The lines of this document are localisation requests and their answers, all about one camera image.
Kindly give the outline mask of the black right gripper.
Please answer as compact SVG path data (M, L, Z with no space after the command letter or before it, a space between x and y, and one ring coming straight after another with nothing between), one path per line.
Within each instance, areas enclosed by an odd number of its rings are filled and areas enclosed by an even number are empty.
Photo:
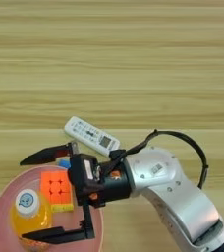
M75 160L75 194L79 206L104 207L107 202L129 198L130 178L122 162Z

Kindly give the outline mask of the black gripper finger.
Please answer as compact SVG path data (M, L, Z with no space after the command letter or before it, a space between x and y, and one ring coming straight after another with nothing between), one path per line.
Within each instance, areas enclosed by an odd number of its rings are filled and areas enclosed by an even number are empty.
M80 221L80 227L78 229L65 230L62 226L56 226L23 233L22 238L55 245L93 239L95 233L89 204L83 205L83 214L84 219Z
M20 162L20 165L44 164L55 161L57 158L72 156L79 152L78 144L75 141L65 145L45 148L32 154Z

